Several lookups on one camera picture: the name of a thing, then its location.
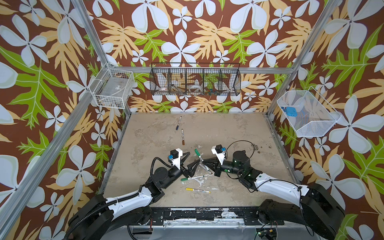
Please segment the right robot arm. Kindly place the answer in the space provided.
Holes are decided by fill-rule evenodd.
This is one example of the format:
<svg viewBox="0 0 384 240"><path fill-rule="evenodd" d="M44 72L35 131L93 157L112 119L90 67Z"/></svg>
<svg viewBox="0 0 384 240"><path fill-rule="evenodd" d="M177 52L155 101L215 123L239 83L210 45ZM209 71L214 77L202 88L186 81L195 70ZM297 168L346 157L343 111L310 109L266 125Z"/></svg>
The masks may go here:
<svg viewBox="0 0 384 240"><path fill-rule="evenodd" d="M273 178L251 167L245 151L233 153L228 161L224 153L203 160L203 164L219 177L222 173L234 174L248 190L263 192L285 200L279 203L265 200L258 207L260 222L269 224L287 221L309 227L327 240L336 238L345 217L345 211L331 194L321 185L298 185Z"/></svg>

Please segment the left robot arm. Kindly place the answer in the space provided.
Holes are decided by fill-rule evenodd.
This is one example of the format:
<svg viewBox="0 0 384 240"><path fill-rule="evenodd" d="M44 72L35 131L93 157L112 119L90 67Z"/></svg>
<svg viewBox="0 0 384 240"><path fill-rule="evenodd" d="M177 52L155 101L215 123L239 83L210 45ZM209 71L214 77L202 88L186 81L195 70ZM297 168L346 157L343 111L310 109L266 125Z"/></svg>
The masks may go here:
<svg viewBox="0 0 384 240"><path fill-rule="evenodd" d="M102 194L93 197L69 220L69 228L63 239L100 240L110 225L118 219L140 212L148 216L149 206L165 195L164 189L181 176L186 178L194 176L200 160L195 160L184 167L184 162L190 154L190 152L183 154L180 149L176 149L171 151L168 162L155 157L151 163L149 178L134 192L112 198L104 198Z"/></svg>

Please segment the light green capped marker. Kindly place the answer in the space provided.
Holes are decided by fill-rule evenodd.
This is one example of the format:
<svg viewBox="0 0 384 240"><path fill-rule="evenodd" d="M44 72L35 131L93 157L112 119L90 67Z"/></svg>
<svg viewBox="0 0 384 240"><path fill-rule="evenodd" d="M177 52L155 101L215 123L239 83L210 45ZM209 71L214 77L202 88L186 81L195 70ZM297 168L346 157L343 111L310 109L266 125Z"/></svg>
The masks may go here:
<svg viewBox="0 0 384 240"><path fill-rule="evenodd" d="M196 153L197 157L199 158L200 163L204 164L203 163L203 158L201 157L201 154L199 153L199 151L197 149L195 149L195 153Z"/></svg>

